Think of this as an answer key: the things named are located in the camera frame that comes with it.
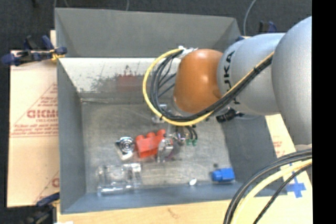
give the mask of gray metal box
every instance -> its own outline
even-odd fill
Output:
[[[174,163],[161,167],[144,163],[143,186],[133,192],[98,196],[95,171],[101,164],[122,164],[113,149],[118,138],[160,128],[151,122],[141,93],[142,75],[153,57],[179,44],[223,51],[239,36],[236,20],[73,8],[56,8],[55,16],[57,45],[68,48],[58,63],[61,212],[230,199],[239,183],[213,184],[209,172],[235,166],[227,134],[241,139],[246,132],[255,132],[269,139],[263,117],[225,127],[214,118],[198,124],[198,145],[182,152]],[[120,84],[119,77],[135,71],[135,81]],[[265,147],[263,156],[273,156],[270,140]],[[244,162],[233,155],[239,164]],[[237,171],[237,178],[244,180],[247,175],[239,165]],[[189,186],[194,177],[198,184]]]

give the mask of cable bundle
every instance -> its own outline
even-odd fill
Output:
[[[275,170],[291,164],[291,166],[284,168],[278,172],[274,172]],[[240,189],[237,191],[235,196],[232,198],[231,203],[226,211],[224,222],[223,224],[233,224],[237,222],[237,218],[239,214],[241,213],[244,205],[251,200],[256,194],[258,194],[262,189],[264,189],[267,185],[274,182],[278,178],[291,174],[294,170],[297,170],[291,176],[278,188],[278,190],[274,193],[274,195],[271,197],[271,199],[267,202],[263,210],[260,212],[260,214],[257,216],[255,221],[253,222],[256,224],[262,216],[265,214],[267,209],[271,206],[271,204],[274,202],[274,200],[277,198],[277,196],[280,194],[280,192],[285,188],[285,186],[298,174],[304,172],[309,167],[312,166],[312,149],[304,150],[304,151],[297,151],[294,153],[287,154],[279,159],[277,159],[275,162],[272,162],[264,169],[257,172],[255,175],[253,175],[248,181],[246,181]],[[248,188],[254,184],[255,182],[258,182],[260,180],[260,177],[263,175],[269,175],[266,179],[262,180],[256,187],[254,187],[243,199],[243,195],[247,192]]]
[[[188,116],[182,115],[175,115],[168,110],[163,109],[160,106],[159,97],[164,94],[165,92],[159,94],[159,89],[170,79],[172,79],[176,74],[170,75],[166,80],[164,78],[167,76],[172,60],[182,54],[184,48],[174,49],[171,51],[166,52],[165,54],[159,56],[154,62],[149,66],[147,69],[144,79],[143,79],[143,96],[147,105],[150,109],[161,119],[165,120],[168,123],[177,126],[190,126],[194,125],[207,117],[211,114],[220,111],[225,106],[229,105],[229,103],[237,97],[239,93],[252,81],[254,77],[256,77],[262,70],[268,67],[272,62],[273,52],[267,56],[263,61],[261,61],[254,69],[252,69],[249,73],[247,73],[240,81],[238,81],[229,91],[227,91],[217,102],[213,103],[212,105],[208,106],[207,108]],[[154,67],[158,65],[157,69],[152,74],[152,82],[150,88],[150,98],[147,94],[147,80],[154,69]],[[168,71],[162,75],[163,70],[168,66]]]

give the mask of white small object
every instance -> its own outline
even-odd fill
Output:
[[[197,183],[197,178],[193,178],[189,181],[189,186],[195,186]]]

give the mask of yellow cable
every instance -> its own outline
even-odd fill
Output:
[[[213,112],[214,110],[211,110],[209,111],[208,113],[194,119],[194,120],[191,120],[191,121],[186,121],[186,122],[179,122],[179,121],[173,121],[173,120],[170,120],[168,118],[166,118],[165,116],[162,115],[162,113],[160,113],[154,106],[153,104],[151,103],[149,97],[148,97],[148,94],[147,94],[147,80],[148,80],[148,77],[149,77],[149,74],[150,72],[153,70],[153,68],[155,67],[155,65],[157,65],[162,59],[166,58],[167,56],[171,55],[171,54],[174,54],[178,51],[181,51],[183,50],[183,48],[179,48],[179,49],[173,49],[173,50],[170,50],[164,54],[162,54],[161,56],[157,57],[153,62],[152,64],[148,67],[145,75],[144,75],[144,78],[143,78],[143,82],[142,82],[142,93],[143,93],[143,97],[148,105],[148,107],[154,112],[155,115],[157,115],[158,117],[160,117],[161,119],[163,119],[164,121],[166,121],[167,123],[170,123],[170,124],[173,124],[173,125],[176,125],[176,126],[190,126],[190,125],[194,125],[204,119],[206,119],[207,117],[209,117]],[[262,60],[258,65],[256,65],[256,68],[259,67],[264,61],[266,61],[267,59],[269,59],[270,57],[272,57],[274,54],[274,52],[270,53],[264,60]],[[254,69],[251,69],[251,71],[249,73],[247,73],[244,77],[242,77],[235,85],[233,85],[233,87],[228,90],[221,98],[225,97],[226,95],[228,95],[229,93],[231,93],[235,88],[238,87],[238,85],[240,84],[241,81],[243,81],[246,77],[248,77],[249,75],[251,75],[252,73],[254,72]]]
[[[157,115],[158,117],[162,118],[164,121],[166,121],[167,123],[170,123],[170,124],[173,124],[173,125],[176,125],[176,126],[189,126],[189,125],[193,125],[193,124],[196,124],[204,119],[206,119],[208,116],[211,115],[211,113],[213,111],[210,111],[209,113],[199,117],[199,118],[196,118],[195,120],[192,120],[192,121],[187,121],[187,122],[179,122],[179,121],[173,121],[173,120],[170,120],[168,118],[166,118],[165,116],[162,115],[162,113],[160,113],[154,106],[153,104],[151,103],[149,97],[148,97],[148,94],[147,94],[147,80],[148,80],[148,77],[149,77],[149,74],[150,72],[153,70],[153,68],[164,58],[166,58],[167,56],[171,55],[171,54],[174,54],[176,52],[179,52],[183,49],[174,49],[174,50],[170,50],[164,54],[162,54],[161,56],[157,57],[153,62],[152,64],[148,67],[144,77],[143,77],[143,82],[142,82],[142,93],[143,93],[143,96],[144,96],[144,99],[147,103],[147,105],[149,106],[149,108],[154,112],[155,115]]]
[[[244,206],[249,202],[249,200],[251,200],[256,194],[258,194],[262,189],[264,189],[268,184],[274,182],[275,180],[279,179],[280,177],[287,175],[291,172],[293,172],[294,170],[298,170],[301,168],[304,168],[306,166],[308,166],[309,164],[312,163],[312,159],[309,159],[307,161],[303,161],[303,162],[296,162],[293,165],[282,169],[274,174],[272,174],[271,176],[265,178],[263,181],[261,181],[257,186],[255,186],[247,195],[246,197],[238,204],[237,206],[237,211],[236,213],[233,215],[231,223],[235,224],[237,223],[237,219],[241,213],[241,211],[243,210]]]

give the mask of orange device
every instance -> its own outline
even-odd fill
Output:
[[[181,60],[173,96],[182,111],[197,113],[221,98],[217,67],[222,55],[217,50],[198,49]]]

